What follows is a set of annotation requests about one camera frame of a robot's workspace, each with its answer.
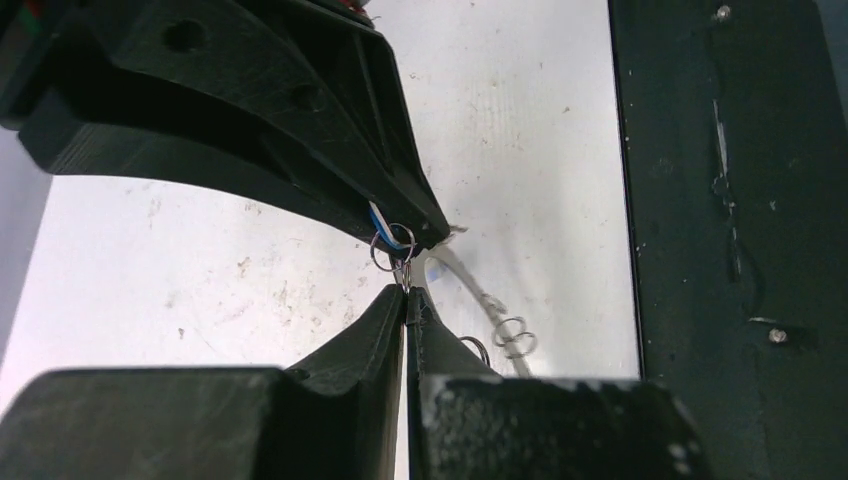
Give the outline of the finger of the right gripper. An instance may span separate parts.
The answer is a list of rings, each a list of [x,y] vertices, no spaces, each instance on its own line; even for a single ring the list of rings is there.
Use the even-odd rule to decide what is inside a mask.
[[[5,1],[1,124],[52,175],[133,177],[266,203],[414,252],[450,226],[394,53],[346,1]]]

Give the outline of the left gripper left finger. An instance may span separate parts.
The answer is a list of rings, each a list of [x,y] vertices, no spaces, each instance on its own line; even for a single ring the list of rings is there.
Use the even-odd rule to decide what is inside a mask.
[[[388,479],[406,296],[277,367],[56,370],[1,422],[5,479]]]

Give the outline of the blue head key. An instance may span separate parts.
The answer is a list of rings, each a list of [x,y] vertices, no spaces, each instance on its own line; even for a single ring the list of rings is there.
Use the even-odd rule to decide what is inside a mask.
[[[390,222],[380,208],[369,202],[369,215],[376,228],[378,236],[394,250],[406,250],[413,246],[414,236],[402,224]]]

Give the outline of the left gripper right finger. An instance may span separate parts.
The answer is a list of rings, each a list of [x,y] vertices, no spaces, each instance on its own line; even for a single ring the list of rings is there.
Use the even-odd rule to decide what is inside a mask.
[[[646,382],[504,377],[408,294],[414,479],[709,479],[693,421]]]

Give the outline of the metal perforated ring disc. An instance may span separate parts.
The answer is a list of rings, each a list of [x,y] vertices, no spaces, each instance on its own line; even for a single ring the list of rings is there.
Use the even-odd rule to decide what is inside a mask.
[[[372,263],[379,270],[391,273],[395,281],[406,291],[413,287],[428,291],[429,284],[435,279],[436,267],[453,275],[491,324],[492,345],[501,350],[517,376],[529,378],[533,373],[527,357],[536,351],[538,337],[529,330],[524,318],[509,315],[505,304],[484,291],[457,254],[449,247],[450,241],[456,235],[466,231],[467,228],[464,226],[452,225],[447,239],[430,249],[415,253],[414,248],[417,246],[415,236],[411,248],[394,250],[378,236],[375,228],[369,243],[369,255]]]

